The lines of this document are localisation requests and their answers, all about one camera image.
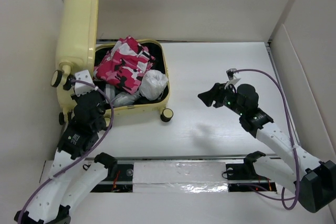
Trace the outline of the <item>white over-ear headphones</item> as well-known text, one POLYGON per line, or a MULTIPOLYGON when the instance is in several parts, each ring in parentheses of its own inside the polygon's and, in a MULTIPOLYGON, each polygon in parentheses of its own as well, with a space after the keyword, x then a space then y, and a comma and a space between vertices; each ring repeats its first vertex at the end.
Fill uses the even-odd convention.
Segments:
POLYGON ((114 108, 132 105, 141 97, 139 91, 134 94, 130 94, 120 91, 115 86, 110 84, 106 84, 104 91, 108 101, 112 103, 114 108))

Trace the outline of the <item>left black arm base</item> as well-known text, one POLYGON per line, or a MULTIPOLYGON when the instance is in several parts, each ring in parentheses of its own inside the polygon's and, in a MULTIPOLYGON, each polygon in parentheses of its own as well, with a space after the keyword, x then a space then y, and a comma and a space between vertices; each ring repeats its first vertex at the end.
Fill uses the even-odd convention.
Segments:
POLYGON ((96 185, 92 193, 132 193, 133 164, 118 164, 115 172, 109 171, 108 176, 96 185))

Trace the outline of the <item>yellow hard-shell suitcase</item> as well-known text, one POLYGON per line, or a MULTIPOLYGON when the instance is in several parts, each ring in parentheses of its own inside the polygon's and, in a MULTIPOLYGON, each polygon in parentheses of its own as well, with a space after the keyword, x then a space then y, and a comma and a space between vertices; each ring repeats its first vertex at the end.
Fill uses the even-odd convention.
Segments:
POLYGON ((91 81, 106 97, 106 115, 158 110, 163 122, 174 113, 167 107, 169 75, 162 46, 156 40, 120 38, 96 44, 99 0, 64 0, 57 42, 56 70, 51 85, 61 107, 59 123, 74 116, 80 91, 90 91, 91 81))

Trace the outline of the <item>pink camouflage clothing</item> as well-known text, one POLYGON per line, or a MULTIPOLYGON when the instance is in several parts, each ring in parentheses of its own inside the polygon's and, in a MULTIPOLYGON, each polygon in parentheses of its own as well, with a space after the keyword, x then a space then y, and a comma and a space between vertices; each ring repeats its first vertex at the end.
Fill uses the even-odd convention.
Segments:
POLYGON ((147 47, 128 36, 119 39, 106 53, 95 67, 93 76, 124 92, 134 94, 155 61, 156 58, 149 53, 147 47))

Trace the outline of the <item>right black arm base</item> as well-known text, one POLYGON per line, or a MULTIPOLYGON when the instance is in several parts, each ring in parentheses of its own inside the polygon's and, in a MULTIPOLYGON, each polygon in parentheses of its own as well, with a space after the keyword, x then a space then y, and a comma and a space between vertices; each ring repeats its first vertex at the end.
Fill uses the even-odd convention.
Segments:
POLYGON ((243 163, 226 163, 226 170, 222 172, 222 177, 228 181, 228 191, 248 192, 248 191, 271 191, 277 192, 276 184, 266 177, 256 174, 249 174, 245 171, 246 165, 243 163))

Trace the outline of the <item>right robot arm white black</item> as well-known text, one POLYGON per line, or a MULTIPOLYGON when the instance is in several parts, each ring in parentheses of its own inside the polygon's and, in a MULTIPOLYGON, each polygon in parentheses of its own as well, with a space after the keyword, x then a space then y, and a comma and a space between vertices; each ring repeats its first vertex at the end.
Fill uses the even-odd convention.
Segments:
POLYGON ((248 178, 257 175, 269 178, 298 194, 298 202, 307 211, 316 213, 335 200, 335 163, 323 162, 288 137, 259 108, 259 95, 249 84, 234 89, 231 84, 216 83, 198 98, 207 106, 227 107, 239 115, 242 128, 255 139, 267 145, 284 162, 277 165, 260 151, 246 156, 243 174, 248 178))

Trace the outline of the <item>white plastic bag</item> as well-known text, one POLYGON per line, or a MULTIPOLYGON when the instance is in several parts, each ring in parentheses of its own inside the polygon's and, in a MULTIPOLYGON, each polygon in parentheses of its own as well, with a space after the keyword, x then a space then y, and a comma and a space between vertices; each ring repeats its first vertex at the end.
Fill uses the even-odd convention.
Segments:
POLYGON ((149 70, 139 86, 140 94, 150 101, 158 99, 168 84, 168 77, 158 70, 149 70))

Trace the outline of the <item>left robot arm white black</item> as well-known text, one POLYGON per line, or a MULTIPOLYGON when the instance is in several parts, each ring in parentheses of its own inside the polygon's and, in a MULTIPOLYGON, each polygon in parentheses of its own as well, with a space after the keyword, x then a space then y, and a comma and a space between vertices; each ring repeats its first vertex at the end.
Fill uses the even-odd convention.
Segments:
POLYGON ((59 140, 48 178, 16 213, 17 223, 70 223, 76 208, 94 187, 117 175, 118 161, 107 153, 98 154, 82 171, 87 153, 102 141, 98 133, 110 126, 103 116, 102 92, 91 91, 75 101, 74 116, 59 140))

